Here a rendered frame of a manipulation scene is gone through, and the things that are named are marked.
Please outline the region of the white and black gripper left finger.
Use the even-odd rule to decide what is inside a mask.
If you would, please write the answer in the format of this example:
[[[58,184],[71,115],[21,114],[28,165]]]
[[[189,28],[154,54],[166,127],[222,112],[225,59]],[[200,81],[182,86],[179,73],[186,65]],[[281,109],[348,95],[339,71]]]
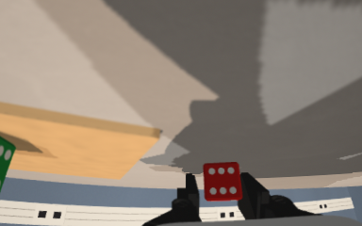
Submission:
[[[157,226],[165,223],[199,222],[200,195],[195,175],[186,173],[186,187],[177,188],[177,199],[172,201],[172,210],[153,218],[141,226]]]

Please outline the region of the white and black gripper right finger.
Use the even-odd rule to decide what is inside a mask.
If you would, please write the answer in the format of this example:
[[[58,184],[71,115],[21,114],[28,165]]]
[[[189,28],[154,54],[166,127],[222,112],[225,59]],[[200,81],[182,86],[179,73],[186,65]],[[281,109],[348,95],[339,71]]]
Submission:
[[[270,191],[248,172],[240,174],[242,199],[238,208],[245,219],[289,218],[302,216],[323,216],[298,207],[287,197],[270,195]]]

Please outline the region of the tan square mat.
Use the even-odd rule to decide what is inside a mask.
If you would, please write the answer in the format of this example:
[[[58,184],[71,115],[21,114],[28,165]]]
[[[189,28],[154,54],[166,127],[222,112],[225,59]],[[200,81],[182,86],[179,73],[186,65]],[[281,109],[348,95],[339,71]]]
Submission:
[[[16,147],[9,169],[121,179],[160,129],[0,102],[0,137]]]

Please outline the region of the red die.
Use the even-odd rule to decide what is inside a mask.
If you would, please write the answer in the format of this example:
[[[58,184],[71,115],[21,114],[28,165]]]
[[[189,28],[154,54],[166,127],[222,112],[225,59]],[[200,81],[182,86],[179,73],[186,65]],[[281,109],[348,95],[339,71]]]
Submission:
[[[242,199],[239,163],[206,163],[203,169],[205,199],[208,202]]]

